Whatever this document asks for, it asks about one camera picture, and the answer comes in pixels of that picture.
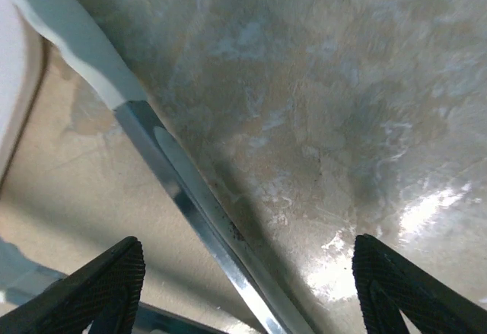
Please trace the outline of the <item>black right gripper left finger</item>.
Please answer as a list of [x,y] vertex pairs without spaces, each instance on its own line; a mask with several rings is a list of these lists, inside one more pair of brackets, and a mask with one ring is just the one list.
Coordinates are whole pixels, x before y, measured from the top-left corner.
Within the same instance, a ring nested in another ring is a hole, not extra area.
[[1,317],[1,332],[130,333],[144,277],[142,244],[126,237]]

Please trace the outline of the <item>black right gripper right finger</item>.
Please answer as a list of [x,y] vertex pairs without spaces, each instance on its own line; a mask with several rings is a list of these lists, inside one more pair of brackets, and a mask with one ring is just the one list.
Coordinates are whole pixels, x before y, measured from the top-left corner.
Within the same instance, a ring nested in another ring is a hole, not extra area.
[[355,238],[352,272],[368,333],[485,333],[486,310],[369,234]]

